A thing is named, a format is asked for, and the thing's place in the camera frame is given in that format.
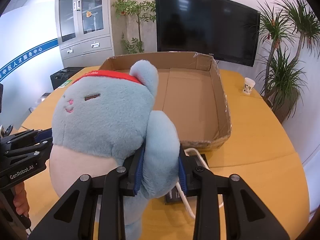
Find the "person's left hand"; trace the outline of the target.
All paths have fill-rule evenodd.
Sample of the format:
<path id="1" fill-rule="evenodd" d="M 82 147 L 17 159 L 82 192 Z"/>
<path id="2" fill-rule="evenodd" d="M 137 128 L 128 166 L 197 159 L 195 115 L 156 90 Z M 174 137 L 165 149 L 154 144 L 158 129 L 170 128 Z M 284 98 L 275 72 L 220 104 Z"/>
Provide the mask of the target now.
<path id="1" fill-rule="evenodd" d="M 29 204 L 27 200 L 27 193 L 25 190 L 24 182 L 21 182 L 14 187 L 15 196 L 14 196 L 14 206 L 18 215 L 24 215 L 29 217 Z"/>

